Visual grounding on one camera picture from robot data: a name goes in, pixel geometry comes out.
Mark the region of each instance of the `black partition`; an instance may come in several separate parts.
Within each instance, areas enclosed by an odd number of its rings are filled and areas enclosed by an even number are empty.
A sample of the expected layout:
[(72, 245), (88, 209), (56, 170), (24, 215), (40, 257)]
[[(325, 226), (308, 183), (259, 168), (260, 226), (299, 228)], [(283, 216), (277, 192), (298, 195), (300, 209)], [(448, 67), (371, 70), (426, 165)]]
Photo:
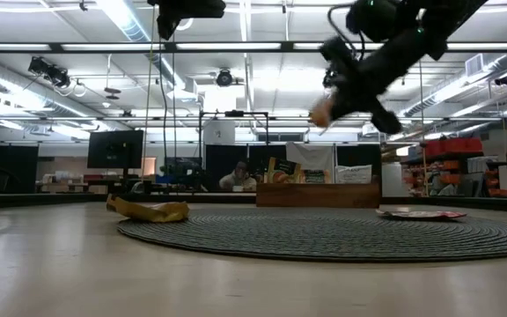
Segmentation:
[(0, 193), (33, 194), (38, 146), (0, 145)]
[(205, 172), (207, 189), (220, 190), (218, 181), (232, 173), (240, 160), (247, 160), (247, 147), (237, 145), (207, 145), (205, 148)]
[(269, 158), (287, 159), (285, 145), (249, 145), (250, 173), (263, 172), (268, 168)]
[(382, 177), (382, 156), (379, 145), (338, 146), (338, 166), (372, 166), (373, 176)]

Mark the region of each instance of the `gray rug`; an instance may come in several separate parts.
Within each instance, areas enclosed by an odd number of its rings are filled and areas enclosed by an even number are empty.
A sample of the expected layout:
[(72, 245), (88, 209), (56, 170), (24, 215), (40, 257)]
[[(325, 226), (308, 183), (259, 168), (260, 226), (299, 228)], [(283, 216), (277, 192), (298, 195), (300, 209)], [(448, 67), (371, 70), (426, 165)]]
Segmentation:
[(168, 247), (319, 262), (439, 262), (507, 256), (507, 223), (475, 217), (402, 221), (374, 210), (194, 210), (173, 224), (121, 221), (129, 237)]

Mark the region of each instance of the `ceiling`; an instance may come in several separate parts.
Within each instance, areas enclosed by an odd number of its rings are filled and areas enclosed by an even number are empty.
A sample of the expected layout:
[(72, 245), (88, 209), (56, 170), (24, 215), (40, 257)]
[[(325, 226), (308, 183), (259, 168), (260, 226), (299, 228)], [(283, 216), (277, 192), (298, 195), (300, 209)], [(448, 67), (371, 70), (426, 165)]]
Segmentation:
[[(346, 1), (287, 0), (293, 8), (287, 15), (281, 12), (281, 0), (251, 0), (251, 20), (248, 20), (246, 40), (248, 41), (324, 41), (334, 36), (332, 27), (327, 23), (326, 8), (332, 4)], [(20, 10), (44, 8), (70, 8), (78, 6), (77, 0), (0, 0), (0, 42), (125, 42), (127, 37), (117, 25), (96, 7), (93, 1), (85, 1), (89, 11), (40, 11), (17, 12)], [(238, 13), (239, 0), (226, 1), (228, 7), (221, 19), (196, 19), (184, 31), (177, 31), (175, 41), (243, 41)], [(145, 0), (133, 1), (136, 17), (148, 34), (154, 34), (157, 40), (155, 21), (150, 6)], [(318, 5), (319, 8), (307, 8)], [(468, 20), (450, 41), (507, 41), (507, 1), (488, 1), (487, 4)], [(334, 14), (341, 23), (344, 12)], [(447, 53), (438, 62), (424, 57), (420, 64), (409, 70), (408, 75), (396, 80), (381, 97), (390, 110), (399, 113), (408, 107), (412, 100), (434, 92), (446, 80), (455, 78), (465, 69), (465, 61), (475, 54)], [(163, 111), (164, 92), (170, 92), (167, 85), (156, 85), (158, 69), (151, 67), (148, 58), (141, 54), (113, 54), (108, 69), (107, 55), (99, 54), (0, 54), (0, 66), (19, 74), (50, 90), (52, 86), (44, 79), (35, 77), (27, 70), (34, 56), (69, 70), (70, 76), (79, 80), (87, 92), (78, 97), (74, 93), (67, 98), (93, 111), (93, 114), (118, 116), (124, 110), (144, 114), (147, 105), (150, 109)], [(327, 63), (317, 53), (251, 53), (248, 54), (252, 67), (251, 86), (255, 111), (269, 111), (277, 115), (307, 114), (315, 100), (324, 91), (321, 86)], [(164, 55), (174, 65), (175, 72), (182, 78), (192, 78), (199, 84), (198, 91), (204, 93), (216, 90), (212, 74), (220, 69), (230, 69), (234, 77), (246, 77), (246, 61), (243, 53), (194, 53)], [(119, 100), (107, 100), (104, 88), (108, 86), (120, 89)], [(428, 114), (451, 116), (457, 109), (477, 104), (489, 98), (488, 85), (477, 83), (474, 89), (450, 96), (445, 103), (428, 109)], [(497, 87), (499, 93), (507, 88)], [(78, 87), (76, 93), (83, 91)], [(63, 94), (71, 87), (59, 90)], [(247, 110), (243, 85), (232, 87), (232, 93), (238, 96), (237, 108)], [(112, 105), (105, 107), (103, 102)], [(199, 112), (197, 102), (178, 101), (175, 105), (167, 98), (169, 107), (175, 106), (177, 115)], [(127, 123), (133, 127), (138, 123)], [(350, 125), (363, 122), (352, 122)]]

